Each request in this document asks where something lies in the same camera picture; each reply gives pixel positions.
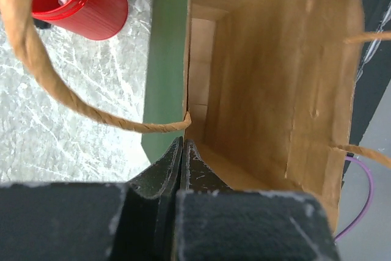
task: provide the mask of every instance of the red plastic cup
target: red plastic cup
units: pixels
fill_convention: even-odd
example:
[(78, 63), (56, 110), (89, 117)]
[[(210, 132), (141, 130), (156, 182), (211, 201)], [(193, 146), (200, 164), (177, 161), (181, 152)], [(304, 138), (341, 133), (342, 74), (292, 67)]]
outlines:
[(128, 0), (32, 0), (32, 16), (91, 40), (121, 31), (128, 18)]

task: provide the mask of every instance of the twisted paper handle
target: twisted paper handle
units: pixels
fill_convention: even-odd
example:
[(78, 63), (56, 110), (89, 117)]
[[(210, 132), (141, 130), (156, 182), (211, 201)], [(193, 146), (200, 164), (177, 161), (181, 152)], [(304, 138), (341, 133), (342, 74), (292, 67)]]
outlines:
[(391, 40), (391, 32), (364, 32), (345, 39), (346, 44), (364, 43), (374, 40)]
[(361, 155), (364, 157), (367, 157), (369, 159), (375, 160), (381, 164), (383, 164), (385, 167), (391, 168), (391, 159), (384, 154), (361, 146), (355, 146), (355, 145), (333, 145), (332, 148), (354, 153), (356, 155)]
[(182, 122), (168, 124), (137, 123), (101, 111), (83, 102), (53, 69), (31, 16), (32, 0), (0, 0), (5, 31), (15, 55), (37, 82), (58, 102), (99, 123), (138, 133), (167, 133), (184, 130), (191, 124), (187, 112)]

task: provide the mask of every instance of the black object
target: black object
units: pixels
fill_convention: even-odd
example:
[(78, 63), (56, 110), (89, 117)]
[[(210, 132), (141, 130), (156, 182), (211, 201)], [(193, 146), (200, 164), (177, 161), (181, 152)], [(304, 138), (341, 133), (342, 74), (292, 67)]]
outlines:
[(0, 207), (2, 261), (339, 260), (312, 196), (232, 191), (183, 138), (128, 183), (2, 185)]
[[(387, 14), (391, 8), (391, 0), (362, 0), (365, 13), (365, 30), (377, 31), (381, 28), (391, 30), (391, 21)], [(364, 44), (357, 83), (354, 93), (352, 127), (350, 144), (359, 145), (380, 103), (380, 100), (391, 80), (391, 43), (379, 42), (377, 49), (370, 48), (373, 43)], [(344, 174), (349, 166), (345, 163)]]
[(41, 20), (37, 20), (36, 18), (33, 18), (33, 21), (34, 21), (34, 26), (38, 29), (50, 29), (51, 28), (51, 24), (45, 22), (45, 21), (41, 21)]

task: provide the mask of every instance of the brown paper bag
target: brown paper bag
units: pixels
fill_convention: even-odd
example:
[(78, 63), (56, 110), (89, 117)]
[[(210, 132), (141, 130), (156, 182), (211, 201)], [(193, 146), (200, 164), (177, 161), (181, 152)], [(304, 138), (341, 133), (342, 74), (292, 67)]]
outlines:
[[(183, 105), (189, 105), (194, 123), (186, 136), (197, 141), (203, 159), (233, 188), (310, 192), (334, 229), (346, 151), (391, 166), (378, 152), (347, 145), (360, 42), (390, 34), (362, 33), (360, 0), (189, 4)], [(32, 22), (31, 0), (0, 0), (0, 10), (17, 58), (65, 106), (140, 133), (190, 125), (186, 111), (183, 122), (157, 125), (87, 105), (54, 71)]]

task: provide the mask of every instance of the white marble-patterned surface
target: white marble-patterned surface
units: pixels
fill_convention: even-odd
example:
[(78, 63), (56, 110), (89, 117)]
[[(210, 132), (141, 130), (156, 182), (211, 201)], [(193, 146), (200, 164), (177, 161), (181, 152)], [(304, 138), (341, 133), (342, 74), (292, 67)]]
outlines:
[[(60, 76), (82, 99), (142, 121), (151, 0), (129, 0), (121, 33), (94, 42), (41, 31)], [(141, 136), (99, 125), (58, 104), (15, 59), (0, 32), (0, 182), (124, 181), (148, 165)]]

